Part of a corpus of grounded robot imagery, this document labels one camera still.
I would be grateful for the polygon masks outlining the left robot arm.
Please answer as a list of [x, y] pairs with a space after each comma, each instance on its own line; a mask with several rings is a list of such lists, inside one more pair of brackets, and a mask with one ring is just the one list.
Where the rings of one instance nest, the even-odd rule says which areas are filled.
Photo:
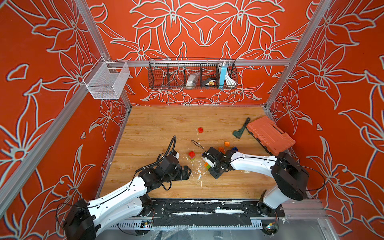
[[174, 181], [186, 181], [192, 173], [170, 155], [136, 171], [129, 183], [98, 199], [78, 200], [61, 224], [68, 240], [94, 240], [106, 228], [138, 215], [147, 215], [153, 202], [149, 192]]

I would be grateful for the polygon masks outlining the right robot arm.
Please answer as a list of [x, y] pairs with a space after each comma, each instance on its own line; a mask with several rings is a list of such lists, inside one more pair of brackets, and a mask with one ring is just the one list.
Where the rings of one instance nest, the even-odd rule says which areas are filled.
[[215, 179], [228, 171], [249, 171], [274, 179], [274, 187], [262, 193], [256, 206], [263, 216], [274, 216], [280, 205], [288, 200], [308, 198], [306, 190], [310, 174], [287, 153], [255, 156], [234, 150], [222, 153], [211, 147], [202, 153], [202, 157]]

